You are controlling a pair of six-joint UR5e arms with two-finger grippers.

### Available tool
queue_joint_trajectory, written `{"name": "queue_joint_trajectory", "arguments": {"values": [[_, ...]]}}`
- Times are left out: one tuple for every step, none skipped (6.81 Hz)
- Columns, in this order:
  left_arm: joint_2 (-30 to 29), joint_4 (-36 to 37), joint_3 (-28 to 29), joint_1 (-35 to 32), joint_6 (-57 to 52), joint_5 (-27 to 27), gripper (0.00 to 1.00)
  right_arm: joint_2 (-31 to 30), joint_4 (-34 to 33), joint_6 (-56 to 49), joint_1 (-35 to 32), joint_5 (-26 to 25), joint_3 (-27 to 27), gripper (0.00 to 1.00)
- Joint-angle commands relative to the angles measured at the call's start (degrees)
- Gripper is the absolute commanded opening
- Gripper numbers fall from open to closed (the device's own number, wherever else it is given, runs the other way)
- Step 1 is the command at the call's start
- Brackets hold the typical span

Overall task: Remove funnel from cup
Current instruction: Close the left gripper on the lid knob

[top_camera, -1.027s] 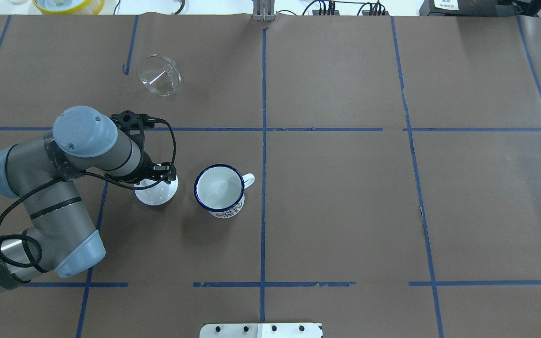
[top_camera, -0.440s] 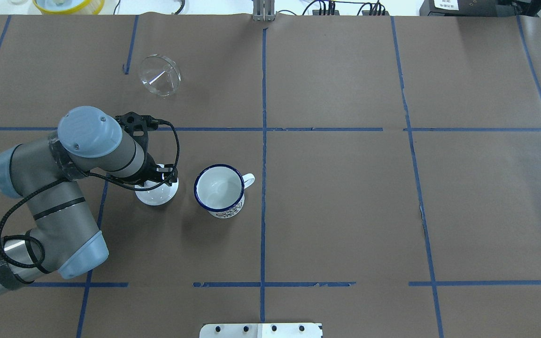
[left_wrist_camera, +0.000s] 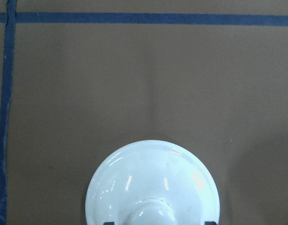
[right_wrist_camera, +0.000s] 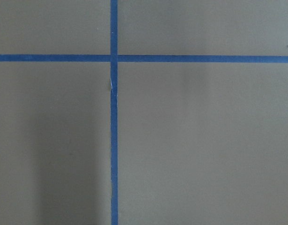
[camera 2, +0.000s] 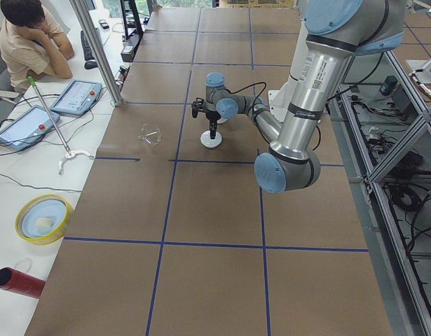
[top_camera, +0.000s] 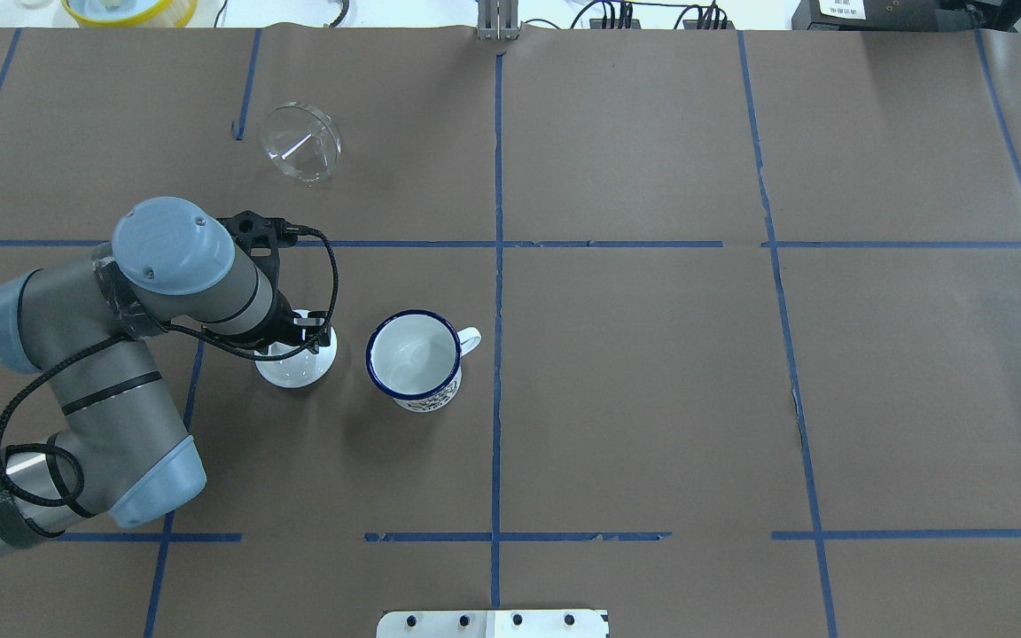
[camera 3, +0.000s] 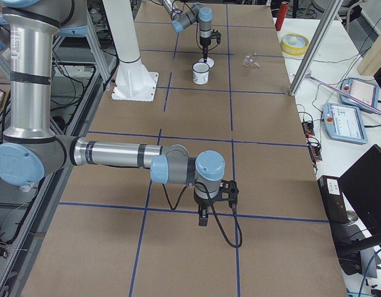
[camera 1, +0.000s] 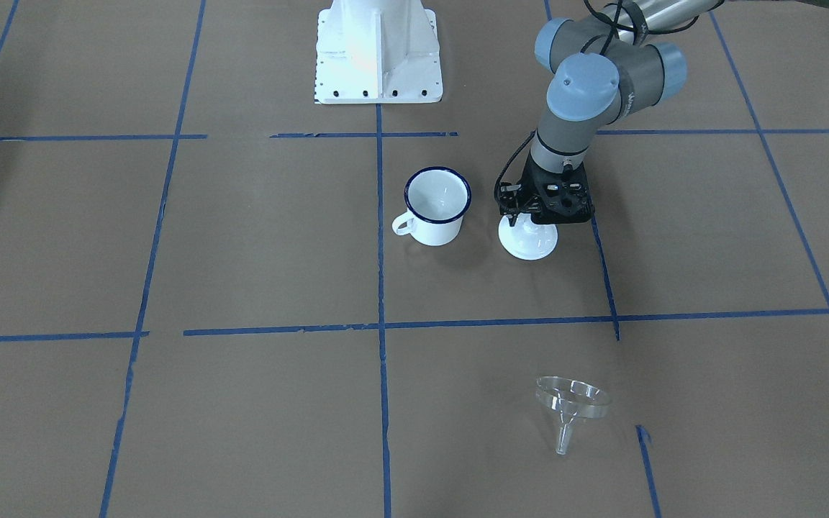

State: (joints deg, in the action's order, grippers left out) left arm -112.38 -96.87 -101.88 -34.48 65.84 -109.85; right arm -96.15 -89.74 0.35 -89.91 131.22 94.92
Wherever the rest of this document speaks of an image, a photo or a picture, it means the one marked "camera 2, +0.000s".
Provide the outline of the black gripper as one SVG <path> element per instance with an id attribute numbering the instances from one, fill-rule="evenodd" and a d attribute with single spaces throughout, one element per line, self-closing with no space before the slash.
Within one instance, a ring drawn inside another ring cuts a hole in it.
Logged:
<path id="1" fill-rule="evenodd" d="M 217 111 L 210 110 L 203 98 L 197 97 L 191 103 L 191 115 L 193 118 L 197 118 L 199 113 L 204 113 L 205 117 L 210 121 L 210 139 L 213 140 L 217 134 L 217 122 L 221 119 L 220 114 Z"/>

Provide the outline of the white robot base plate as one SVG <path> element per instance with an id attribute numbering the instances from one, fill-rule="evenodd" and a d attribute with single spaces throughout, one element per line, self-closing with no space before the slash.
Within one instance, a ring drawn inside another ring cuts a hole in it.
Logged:
<path id="1" fill-rule="evenodd" d="M 268 91 L 270 112 L 281 123 L 283 123 L 285 120 L 288 106 L 292 100 L 293 94 L 294 89 Z"/>

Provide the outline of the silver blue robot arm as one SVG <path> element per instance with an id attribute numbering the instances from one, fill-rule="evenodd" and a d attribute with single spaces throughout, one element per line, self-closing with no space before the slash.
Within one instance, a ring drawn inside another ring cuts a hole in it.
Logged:
<path id="1" fill-rule="evenodd" d="M 308 51 L 284 121 L 260 98 L 231 92 L 218 72 L 207 75 L 205 98 L 193 101 L 192 116 L 205 114 L 212 140 L 218 137 L 219 119 L 248 116 L 268 142 L 268 151 L 254 162 L 260 187 L 269 193 L 307 188 L 320 175 L 309 143 L 346 60 L 395 49 L 402 42 L 405 13 L 405 1 L 309 1 L 303 12 Z"/>

